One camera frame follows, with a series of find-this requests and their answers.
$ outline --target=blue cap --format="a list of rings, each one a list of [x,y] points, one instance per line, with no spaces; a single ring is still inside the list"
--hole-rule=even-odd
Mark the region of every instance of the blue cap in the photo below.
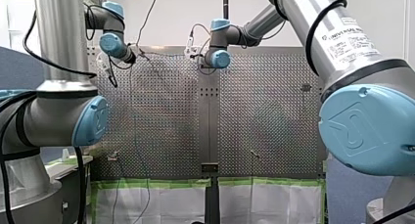
[[[218,50],[211,55],[211,65],[215,68],[227,68],[231,64],[231,56],[225,50]]]
[[[415,173],[415,100],[379,85],[349,85],[320,111],[320,134],[339,161],[379,176]]]
[[[103,3],[103,7],[116,13],[124,19],[124,9],[116,2],[107,1]]]
[[[115,58],[125,55],[124,43],[113,33],[105,33],[101,36],[100,47],[103,52]]]
[[[212,31],[220,30],[231,25],[231,22],[226,19],[215,19],[211,22],[210,29]]]
[[[108,103],[102,96],[89,102],[79,117],[72,134],[74,147],[91,146],[98,143],[107,129]]]

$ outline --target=robotic arm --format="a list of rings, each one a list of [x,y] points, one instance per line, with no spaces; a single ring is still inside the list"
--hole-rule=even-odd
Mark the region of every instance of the robotic arm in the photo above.
[[[85,11],[82,1],[35,0],[31,27],[37,18],[43,59],[35,58],[43,62],[45,81],[33,92],[0,91],[1,223],[62,223],[61,185],[51,183],[40,148],[74,146],[81,157],[79,147],[105,133],[109,106],[90,81],[96,74],[88,72],[86,28],[104,30],[100,46],[107,55],[135,63],[123,42],[122,8],[105,3]]]
[[[329,151],[362,173],[414,174],[415,72],[409,64],[376,50],[349,15],[346,0],[270,2],[243,27],[214,20],[205,65],[228,67],[228,45],[256,46],[287,18],[310,67],[324,82],[319,129]]]

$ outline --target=wire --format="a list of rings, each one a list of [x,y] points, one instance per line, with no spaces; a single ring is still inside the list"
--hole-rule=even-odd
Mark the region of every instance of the wire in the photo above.
[[[347,7],[346,0],[336,0],[332,2],[328,7],[323,9],[315,19],[314,23],[311,25],[311,28],[307,34],[307,38],[305,40],[305,56],[307,58],[308,65],[310,66],[311,70],[318,76],[317,69],[314,65],[314,61],[312,60],[311,51],[312,51],[312,40],[314,38],[314,33],[317,30],[318,25],[324,20],[324,18],[329,14],[332,10],[338,7]]]
[[[86,6],[86,16],[88,17],[87,22],[88,22],[88,26],[92,28],[92,35],[89,37],[88,36],[88,29],[85,29],[85,36],[86,39],[91,41],[92,39],[94,39],[95,36],[95,31],[96,31],[96,27],[97,27],[97,18],[95,17],[94,12],[92,11],[92,8],[88,5],[86,5],[86,3],[83,3],[83,5]]]
[[[147,51],[144,51],[143,49],[141,49],[141,48],[138,48],[138,51],[140,51],[140,55],[139,56],[141,56],[141,57],[143,57],[143,58],[148,58],[147,56],[146,56],[146,54],[148,54],[148,55],[157,55],[157,56],[163,56],[163,57],[171,57],[171,58],[175,58],[175,57],[184,57],[185,55],[169,55],[169,54],[162,54],[162,53],[156,53],[156,52],[147,52]]]
[[[235,27],[238,30],[238,32],[239,32],[239,39],[241,39],[241,37],[242,37],[244,39],[244,41],[245,41],[245,46],[244,45],[241,45],[242,49],[247,49],[248,48],[248,40],[247,40],[247,37],[245,37],[244,32],[242,32],[242,30],[241,30],[240,27],[238,27],[238,26],[236,26],[234,24],[231,24],[231,26]]]
[[[140,28],[140,32],[138,33],[137,42],[135,43],[135,46],[137,46],[137,47],[138,47],[138,43],[139,43],[139,42],[140,42],[140,40],[141,40],[141,34],[142,34],[142,32],[143,32],[143,29],[144,29],[144,27],[146,27],[146,24],[147,24],[147,21],[149,20],[150,14],[152,13],[153,8],[154,8],[154,7],[155,7],[155,5],[156,5],[156,1],[157,1],[157,0],[153,0],[153,4],[152,4],[152,6],[150,7],[149,12],[147,13],[147,16],[146,16],[146,19],[144,20],[143,25],[142,25],[142,26],[141,26],[141,28]]]
[[[116,63],[114,63],[114,61],[111,59],[111,56],[108,56],[108,59],[109,59],[109,61],[110,61],[110,65],[115,66],[115,67],[116,67],[116,68],[118,68],[118,69],[124,69],[124,70],[126,70],[126,69],[130,69],[130,68],[132,68],[132,67],[134,66],[134,64],[135,64],[135,63],[132,63],[132,64],[130,64],[128,67],[120,67],[120,66],[118,66]]]
[[[199,68],[199,72],[203,75],[212,75],[217,71],[217,68],[207,68],[207,69],[213,69],[213,71],[209,72],[209,73],[206,73],[206,72],[203,72],[201,68]]]
[[[29,28],[29,30],[28,30],[28,32],[27,32],[27,34],[25,35],[25,37],[24,37],[24,39],[23,39],[23,48],[33,57],[33,58],[35,58],[36,60],[38,60],[38,61],[41,61],[42,63],[44,63],[44,64],[46,64],[46,65],[49,65],[49,66],[51,66],[51,67],[54,67],[54,68],[57,68],[57,69],[59,69],[59,70],[63,70],[63,71],[67,71],[67,72],[70,72],[70,73],[74,73],[74,74],[80,74],[80,75],[87,75],[87,76],[89,76],[89,78],[94,78],[94,77],[96,77],[97,76],[97,74],[96,73],[93,73],[93,72],[84,72],[84,71],[79,71],[79,70],[74,70],[74,69],[70,69],[70,68],[67,68],[67,67],[62,67],[62,66],[59,66],[59,65],[57,65],[57,64],[55,64],[55,63],[53,63],[53,62],[51,62],[51,61],[49,61],[49,60],[47,60],[47,59],[44,59],[44,58],[42,58],[42,57],[40,57],[40,56],[38,56],[38,55],[36,55],[34,52],[32,52],[28,47],[27,47],[27,40],[28,40],[28,38],[29,38],[29,36],[30,36],[30,34],[32,33],[32,31],[33,31],[33,29],[34,29],[34,25],[35,25],[35,23],[36,23],[36,19],[37,19],[37,16],[36,16],[36,11],[34,11],[34,13],[33,13],[33,19],[31,20],[31,24],[30,24],[30,28]]]
[[[285,24],[287,23],[287,21],[283,21],[283,24],[281,25],[280,29],[278,29],[274,34],[268,36],[268,37],[264,37],[262,38],[262,40],[269,40],[273,37],[275,37],[276,35],[278,35],[284,28]]]
[[[201,23],[195,23],[195,24],[193,25],[193,27],[192,27],[191,32],[190,32],[190,36],[192,36],[192,37],[193,37],[193,32],[195,31],[195,28],[196,28],[197,26],[199,26],[199,27],[203,28],[203,29],[204,29],[204,31],[205,31],[208,35],[210,35],[210,32],[208,31],[208,29],[207,29],[207,27],[206,27],[205,25],[203,25],[203,24],[201,24]]]
[[[20,95],[17,95],[15,97],[12,97],[5,102],[2,102],[0,105],[0,112],[8,108],[9,106],[19,102],[24,101],[22,104],[20,104],[16,109],[13,110],[13,112],[10,114],[9,118],[6,120],[6,122],[1,127],[0,131],[0,167],[3,177],[3,194],[4,194],[4,204],[6,207],[6,217],[9,224],[15,224],[15,220],[13,218],[12,214],[12,206],[10,201],[10,185],[9,185],[9,176],[7,173],[7,167],[6,167],[6,161],[4,160],[4,152],[3,152],[3,141],[4,137],[6,135],[7,128],[9,127],[9,124],[15,117],[15,115],[18,113],[18,111],[21,108],[24,108],[29,102],[31,102],[33,99],[36,98],[36,95],[34,92],[25,92]]]
[[[119,184],[121,183],[121,179],[118,179],[118,182],[116,183],[116,190],[115,190],[115,201],[114,201],[114,205],[113,205],[113,211],[112,211],[112,216],[113,216],[113,224],[115,223],[115,207],[116,207],[116,203],[118,202],[118,189],[119,189]]]
[[[79,212],[77,223],[82,224],[86,206],[85,168],[83,166],[82,150],[79,147],[74,147],[74,149],[79,172]]]
[[[405,213],[408,213],[410,211],[413,211],[413,210],[415,210],[415,203],[412,203],[412,204],[410,204],[409,206],[407,206],[405,208],[402,208],[402,209],[400,209],[396,212],[393,212],[393,213],[389,214],[388,216],[382,218],[381,220],[374,222],[373,224],[384,224],[388,221],[391,221],[391,220],[395,219],[396,217],[399,217],[399,216],[401,216]]]
[[[274,0],[274,6],[275,6],[275,10],[277,10],[278,15],[280,15],[281,18],[283,18],[284,20],[288,20],[287,16],[281,11],[280,8],[280,4],[278,3],[278,0]]]
[[[107,11],[108,13],[110,13],[110,14],[112,14],[114,17],[116,17],[118,20],[119,20],[119,22],[121,22],[122,23],[122,29],[125,29],[125,23],[124,23],[124,18],[122,17],[122,16],[120,16],[119,14],[117,14],[117,13],[115,13],[114,11],[112,11],[112,10],[109,10],[109,9],[107,9],[107,8],[105,8],[105,7],[102,7],[102,6],[98,6],[98,5],[86,5],[87,7],[89,7],[89,8],[98,8],[98,9],[101,9],[101,10],[104,10],[104,11]]]
[[[119,14],[105,8],[102,6],[98,6],[98,5],[88,5],[86,3],[83,3],[84,6],[86,6],[86,16],[88,17],[87,22],[88,22],[88,26],[92,29],[92,35],[88,36],[88,31],[86,30],[86,39],[87,40],[92,40],[94,39],[95,36],[95,32],[97,29],[97,17],[95,16],[94,12],[92,11],[92,8],[98,8],[100,10],[104,10],[107,11],[108,13],[111,13],[114,17],[116,17],[118,19],[119,22],[121,22],[123,29],[125,29],[125,23],[124,23],[124,18],[121,17]]]
[[[137,128],[137,120],[136,120],[135,117],[134,117],[134,128]],[[137,134],[136,134],[136,132],[137,132],[137,130],[134,130],[134,146],[136,146],[135,148],[138,148],[137,147],[138,142],[137,142]],[[147,194],[148,194],[149,198],[147,199],[147,203],[146,203],[146,206],[144,207],[143,211],[141,211],[140,215],[137,217],[137,219],[132,224],[136,224],[143,217],[144,213],[147,211],[147,208],[149,208],[150,200],[151,200],[151,193],[150,193],[150,173],[149,173],[149,169],[148,169],[147,164],[144,161],[143,157],[141,156],[141,153],[140,152],[137,152],[137,154],[138,154],[138,157],[139,157],[139,159],[141,161],[141,165],[144,167],[144,172],[146,173],[145,174],[146,177],[147,177],[147,179],[146,179],[146,187],[147,187]]]

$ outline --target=printed label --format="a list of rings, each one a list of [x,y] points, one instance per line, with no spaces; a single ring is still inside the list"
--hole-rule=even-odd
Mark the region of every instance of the printed label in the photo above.
[[[357,25],[357,21],[354,18],[342,18],[344,25]]]
[[[358,25],[345,25],[322,36],[323,48],[338,66],[348,67],[359,57],[379,55],[373,42]]]

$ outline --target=pegboard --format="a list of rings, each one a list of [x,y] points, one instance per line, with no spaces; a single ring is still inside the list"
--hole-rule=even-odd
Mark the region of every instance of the pegboard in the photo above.
[[[93,151],[93,179],[200,178],[205,158],[219,163],[220,176],[323,173],[320,90],[302,48],[233,48],[231,67],[213,76],[201,75],[180,55],[184,47],[142,49],[150,60],[115,69],[118,88],[99,71],[96,84],[111,114],[108,132]],[[89,50],[92,68],[98,52]],[[218,111],[201,111],[207,105]],[[200,130],[206,124],[209,131]],[[208,150],[201,146],[206,144]],[[118,160],[108,161],[113,152]]]
[[[302,48],[256,48],[232,61],[220,74],[219,175],[322,175],[321,89]]]

